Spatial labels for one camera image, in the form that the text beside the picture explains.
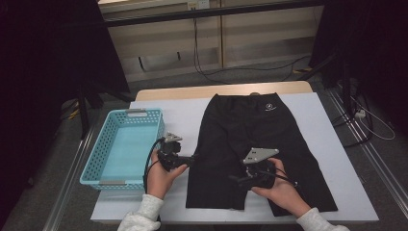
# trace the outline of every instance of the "white sleeve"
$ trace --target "white sleeve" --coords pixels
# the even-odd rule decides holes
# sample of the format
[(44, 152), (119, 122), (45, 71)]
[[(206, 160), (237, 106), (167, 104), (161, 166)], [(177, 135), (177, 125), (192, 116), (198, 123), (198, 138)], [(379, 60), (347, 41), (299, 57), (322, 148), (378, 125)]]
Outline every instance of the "white sleeve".
[(348, 228), (334, 226), (321, 216), (317, 208), (309, 210), (306, 214), (296, 220), (305, 231), (349, 231)]
[(149, 194), (144, 194), (137, 212), (128, 213), (119, 225), (118, 231), (150, 231), (157, 230), (157, 220), (164, 202)]

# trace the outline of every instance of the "metal bracket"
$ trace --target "metal bracket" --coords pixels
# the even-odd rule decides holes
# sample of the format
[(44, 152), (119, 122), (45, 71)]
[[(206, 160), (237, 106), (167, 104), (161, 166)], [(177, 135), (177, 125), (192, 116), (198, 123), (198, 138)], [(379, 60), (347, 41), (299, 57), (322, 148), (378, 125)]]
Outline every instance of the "metal bracket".
[(255, 164), (279, 153), (278, 149), (251, 148), (242, 162), (245, 165)]
[(165, 136), (165, 142), (180, 141), (182, 139), (183, 138), (181, 138), (181, 137), (179, 137), (177, 135), (174, 135), (172, 133), (169, 133), (169, 132), (167, 132), (166, 136)]

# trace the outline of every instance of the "metal rail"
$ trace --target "metal rail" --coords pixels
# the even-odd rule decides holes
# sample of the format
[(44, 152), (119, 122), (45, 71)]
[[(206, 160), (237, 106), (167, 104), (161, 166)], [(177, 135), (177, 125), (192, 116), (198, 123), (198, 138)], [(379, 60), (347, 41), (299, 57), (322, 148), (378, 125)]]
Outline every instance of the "metal rail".
[(267, 3), (267, 4), (250, 5), (250, 6), (211, 8), (211, 9), (205, 9), (205, 10), (185, 11), (185, 12), (178, 12), (178, 13), (161, 13), (161, 14), (153, 14), (153, 15), (148, 15), (148, 16), (123, 17), (123, 18), (107, 19), (104, 22), (65, 24), (62, 26), (62, 28), (78, 29), (78, 28), (89, 28), (89, 27), (119, 27), (119, 26), (152, 23), (152, 22), (182, 20), (182, 19), (189, 19), (189, 18), (220, 16), (220, 15), (230, 15), (230, 14), (239, 14), (239, 13), (270, 12), (270, 11), (279, 11), (279, 10), (287, 10), (287, 9), (315, 7), (315, 6), (322, 6), (325, 4), (331, 4), (331, 3), (336, 3), (336, 2), (340, 2), (340, 0), (292, 0), (292, 1)]
[[(331, 91), (330, 94), (332, 96), (331, 99), (339, 113), (341, 115), (345, 115), (344, 120), (348, 120), (348, 115), (346, 115), (344, 108), (342, 107), (343, 101), (341, 97), (337, 93), (335, 95)], [(366, 138), (366, 135), (363, 132), (363, 128), (355, 120), (351, 120), (350, 122), (348, 122), (347, 126), (357, 141), (362, 141)], [(381, 155), (377, 152), (377, 150), (370, 141), (362, 143), (360, 144), (360, 146), (363, 149), (364, 153), (366, 154), (367, 158), (369, 159), (370, 163), (374, 167), (374, 169), (377, 171), (384, 185), (387, 187), (387, 189), (393, 196), (396, 204), (399, 206), (405, 217), (408, 218), (407, 191), (405, 191), (405, 189), (401, 186), (399, 181), (395, 178), (391, 170), (388, 168), (388, 166), (381, 158)]]
[(45, 222), (43, 231), (56, 231), (58, 230), (61, 220), (63, 219), (65, 207), (71, 196), (71, 192), (76, 180), (76, 176), (80, 173), (80, 166), (85, 161), (86, 153), (89, 148), (90, 141), (94, 135), (94, 130), (96, 127), (96, 121), (100, 117), (100, 112), (93, 119), (93, 123), (85, 136), (81, 140), (77, 152), (75, 153), (74, 160), (71, 167), (69, 168), (68, 174), (64, 180), (64, 184), (58, 194), (57, 200), (54, 203), (54, 206), (51, 210), (50, 215), (48, 216), (47, 221)]

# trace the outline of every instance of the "black pants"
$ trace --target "black pants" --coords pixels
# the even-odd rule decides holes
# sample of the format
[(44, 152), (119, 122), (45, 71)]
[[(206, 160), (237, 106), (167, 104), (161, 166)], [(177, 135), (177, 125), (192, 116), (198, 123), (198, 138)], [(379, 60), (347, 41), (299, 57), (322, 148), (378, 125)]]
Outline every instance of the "black pants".
[[(276, 93), (213, 97), (201, 122), (186, 207), (243, 210), (247, 192), (229, 176), (246, 176), (241, 160), (251, 147), (279, 149), (275, 158), (298, 182), (305, 201), (321, 212), (337, 211), (317, 160)], [(275, 216), (289, 214), (271, 201), (269, 205)]]

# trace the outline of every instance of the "table surface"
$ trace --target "table surface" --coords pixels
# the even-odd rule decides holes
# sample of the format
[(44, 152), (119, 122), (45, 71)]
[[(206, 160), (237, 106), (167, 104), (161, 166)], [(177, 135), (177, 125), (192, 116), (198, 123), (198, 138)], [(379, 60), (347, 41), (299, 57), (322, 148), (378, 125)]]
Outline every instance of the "table surface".
[[(338, 212), (322, 213), (322, 215), (337, 223), (378, 220), (378, 216), (373, 210), (370, 200), (319, 102), (319, 98), (312, 92), (307, 82), (142, 90), (139, 92), (136, 102), (131, 104), (131, 108), (162, 108), (166, 129), (183, 137), (183, 148), (179, 154), (191, 155), (196, 146), (201, 116), (210, 98), (215, 93), (247, 95), (251, 92), (259, 92), (260, 94), (277, 92), (293, 112), (305, 141), (320, 163), (320, 169), (326, 183), (339, 207)], [(161, 211), (163, 223), (294, 222), (292, 216), (274, 217), (267, 201), (253, 192), (248, 192), (244, 211), (186, 209), (187, 179), (188, 172), (186, 171), (175, 180), (173, 187), (168, 192), (165, 206)], [(119, 223), (125, 213), (137, 210), (140, 206), (141, 194), (142, 192), (102, 191), (91, 219), (104, 223)]]

